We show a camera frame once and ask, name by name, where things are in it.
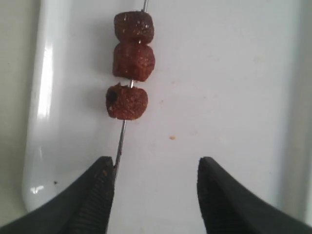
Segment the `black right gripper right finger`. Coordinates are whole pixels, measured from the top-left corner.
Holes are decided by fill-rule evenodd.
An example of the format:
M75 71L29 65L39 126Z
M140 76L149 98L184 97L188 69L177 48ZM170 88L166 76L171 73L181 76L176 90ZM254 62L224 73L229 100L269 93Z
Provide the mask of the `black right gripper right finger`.
M266 203L203 157L197 171L197 196L209 234L310 234L307 224Z

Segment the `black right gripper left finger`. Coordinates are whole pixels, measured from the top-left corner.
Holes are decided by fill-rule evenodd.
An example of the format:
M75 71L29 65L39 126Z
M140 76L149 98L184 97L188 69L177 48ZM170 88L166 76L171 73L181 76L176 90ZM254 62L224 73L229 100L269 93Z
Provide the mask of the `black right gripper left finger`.
M105 234L114 198L111 157L101 156L56 197L1 227L2 234Z

